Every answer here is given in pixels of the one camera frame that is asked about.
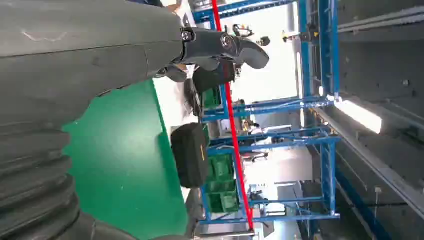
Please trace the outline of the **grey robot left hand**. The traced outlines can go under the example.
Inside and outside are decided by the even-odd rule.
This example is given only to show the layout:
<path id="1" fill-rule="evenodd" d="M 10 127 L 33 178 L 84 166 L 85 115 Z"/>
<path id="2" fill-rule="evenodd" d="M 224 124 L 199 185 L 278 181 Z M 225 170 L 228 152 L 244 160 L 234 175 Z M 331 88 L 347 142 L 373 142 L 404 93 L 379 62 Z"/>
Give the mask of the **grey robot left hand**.
<path id="1" fill-rule="evenodd" d="M 219 60 L 262 69 L 256 43 L 197 27 L 161 7 L 127 0 L 0 3 L 0 131 L 59 128 L 95 97 L 177 64 Z"/>

